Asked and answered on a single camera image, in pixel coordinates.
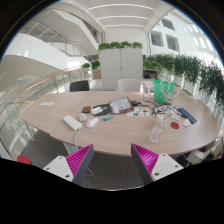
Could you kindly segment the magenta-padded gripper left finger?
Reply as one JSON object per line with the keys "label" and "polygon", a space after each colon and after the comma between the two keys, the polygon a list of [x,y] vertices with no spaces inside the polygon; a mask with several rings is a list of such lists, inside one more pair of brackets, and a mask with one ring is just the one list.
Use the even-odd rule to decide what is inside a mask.
{"label": "magenta-padded gripper left finger", "polygon": [[82,186],[93,155],[94,148],[90,144],[66,157],[57,156],[44,170]]}

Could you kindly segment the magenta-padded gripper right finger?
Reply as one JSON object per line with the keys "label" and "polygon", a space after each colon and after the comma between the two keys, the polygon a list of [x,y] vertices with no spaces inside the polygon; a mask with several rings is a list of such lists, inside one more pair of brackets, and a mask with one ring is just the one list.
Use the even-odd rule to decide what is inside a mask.
{"label": "magenta-padded gripper right finger", "polygon": [[182,169],[168,154],[156,154],[136,144],[131,144],[131,154],[144,185]]}

